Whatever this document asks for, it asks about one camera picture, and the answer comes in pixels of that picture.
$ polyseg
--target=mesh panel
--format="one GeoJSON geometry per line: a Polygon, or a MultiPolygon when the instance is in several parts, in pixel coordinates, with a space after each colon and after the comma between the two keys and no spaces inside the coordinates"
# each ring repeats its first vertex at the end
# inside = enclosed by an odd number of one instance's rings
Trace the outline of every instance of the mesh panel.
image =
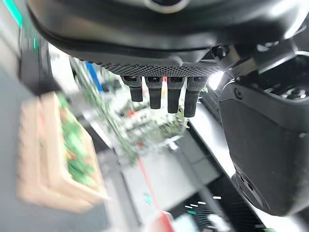
{"type": "Polygon", "coordinates": [[[183,64],[180,67],[112,63],[98,63],[98,65],[101,65],[114,74],[128,76],[209,76],[219,70],[216,66],[209,66],[202,63],[183,64]]]}

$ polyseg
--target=green vegetable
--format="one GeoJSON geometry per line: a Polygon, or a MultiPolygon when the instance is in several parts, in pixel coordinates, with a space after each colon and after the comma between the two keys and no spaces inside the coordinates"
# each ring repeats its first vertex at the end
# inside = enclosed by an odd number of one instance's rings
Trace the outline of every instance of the green vegetable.
{"type": "Polygon", "coordinates": [[[67,102],[66,97],[64,96],[63,93],[58,93],[57,97],[58,97],[58,100],[60,102],[60,106],[62,109],[69,107],[69,103],[67,102]]]}
{"type": "Polygon", "coordinates": [[[65,146],[78,158],[83,158],[87,155],[87,151],[83,146],[82,140],[74,133],[70,133],[67,138],[65,138],[65,146]]]}
{"type": "Polygon", "coordinates": [[[81,132],[81,126],[80,124],[75,122],[75,120],[67,119],[64,122],[62,122],[62,133],[64,139],[66,139],[66,137],[72,133],[80,135],[80,132],[81,132]]]}
{"type": "Polygon", "coordinates": [[[82,159],[69,159],[68,171],[73,180],[88,186],[95,185],[95,181],[89,176],[94,170],[90,165],[85,164],[82,159]]]}

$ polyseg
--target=black mount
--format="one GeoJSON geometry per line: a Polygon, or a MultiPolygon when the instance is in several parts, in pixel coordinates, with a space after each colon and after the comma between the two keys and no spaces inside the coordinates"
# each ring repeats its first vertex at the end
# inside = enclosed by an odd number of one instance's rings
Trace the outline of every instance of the black mount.
{"type": "Polygon", "coordinates": [[[309,206],[309,29],[290,39],[212,49],[234,79],[220,112],[236,188],[277,216],[309,206]]]}

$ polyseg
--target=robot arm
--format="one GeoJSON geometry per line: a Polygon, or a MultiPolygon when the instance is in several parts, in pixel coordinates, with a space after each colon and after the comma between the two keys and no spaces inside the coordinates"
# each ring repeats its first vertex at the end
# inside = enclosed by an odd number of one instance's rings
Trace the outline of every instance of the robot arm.
{"type": "Polygon", "coordinates": [[[160,108],[168,77],[175,113],[187,78],[186,117],[219,70],[232,180],[273,215],[309,206],[308,0],[27,0],[38,32],[71,56],[119,74],[133,101],[146,78],[160,108]],[[208,60],[212,52],[216,62],[208,60]]]}

